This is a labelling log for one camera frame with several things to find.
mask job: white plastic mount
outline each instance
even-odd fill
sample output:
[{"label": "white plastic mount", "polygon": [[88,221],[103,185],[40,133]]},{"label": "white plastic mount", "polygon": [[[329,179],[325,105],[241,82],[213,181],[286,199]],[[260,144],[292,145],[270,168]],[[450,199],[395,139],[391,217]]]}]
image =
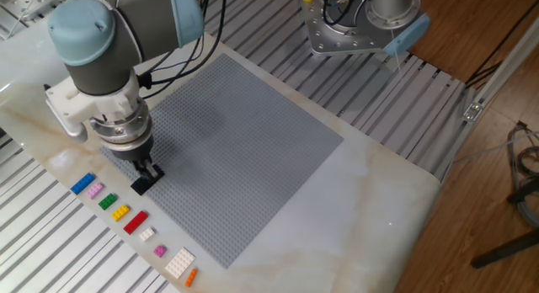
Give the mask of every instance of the white plastic mount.
[{"label": "white plastic mount", "polygon": [[84,121],[94,116],[114,115],[121,119],[133,114],[138,93],[136,74],[131,70],[125,86],[112,94],[87,95],[68,77],[46,91],[46,102],[66,133],[77,142],[85,142],[88,135]]}]

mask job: gray baseplate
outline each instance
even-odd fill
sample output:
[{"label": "gray baseplate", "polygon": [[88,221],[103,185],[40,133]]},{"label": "gray baseplate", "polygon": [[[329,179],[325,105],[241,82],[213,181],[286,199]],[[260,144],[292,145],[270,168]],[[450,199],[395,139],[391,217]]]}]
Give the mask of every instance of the gray baseplate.
[{"label": "gray baseplate", "polygon": [[147,195],[224,268],[342,141],[228,56],[151,115],[152,158],[165,176]]}]

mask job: white lego brick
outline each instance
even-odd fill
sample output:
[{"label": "white lego brick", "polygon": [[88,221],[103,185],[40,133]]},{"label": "white lego brick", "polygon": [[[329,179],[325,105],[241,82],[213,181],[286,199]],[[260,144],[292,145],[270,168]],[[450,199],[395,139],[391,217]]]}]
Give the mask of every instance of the white lego brick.
[{"label": "white lego brick", "polygon": [[145,242],[146,240],[148,240],[148,238],[152,237],[153,234],[155,234],[155,231],[153,231],[153,229],[149,227],[141,233],[141,240]]},{"label": "white lego brick", "polygon": [[186,248],[182,248],[179,253],[172,258],[170,263],[167,264],[165,269],[178,279],[193,261],[195,261],[195,256],[187,251]]}]

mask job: green lego brick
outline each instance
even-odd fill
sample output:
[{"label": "green lego brick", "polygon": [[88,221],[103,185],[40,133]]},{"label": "green lego brick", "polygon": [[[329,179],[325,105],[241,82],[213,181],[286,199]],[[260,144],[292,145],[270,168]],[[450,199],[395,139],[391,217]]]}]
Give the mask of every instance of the green lego brick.
[{"label": "green lego brick", "polygon": [[116,201],[116,196],[114,196],[111,193],[111,194],[108,194],[107,197],[103,198],[103,200],[99,202],[99,206],[101,207],[101,209],[107,210],[107,208],[110,207],[110,205],[114,204],[115,201]]}]

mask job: orange lego brick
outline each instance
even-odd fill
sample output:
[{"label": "orange lego brick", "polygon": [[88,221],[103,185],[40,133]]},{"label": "orange lego brick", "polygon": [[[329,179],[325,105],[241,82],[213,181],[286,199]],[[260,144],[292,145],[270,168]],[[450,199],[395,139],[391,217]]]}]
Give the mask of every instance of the orange lego brick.
[{"label": "orange lego brick", "polygon": [[186,287],[188,287],[188,288],[191,287],[191,283],[192,283],[193,280],[195,279],[196,272],[198,272],[197,269],[193,269],[193,270],[191,271],[191,274],[189,274],[189,277],[187,278],[187,281],[185,281],[185,286],[186,286]]}]

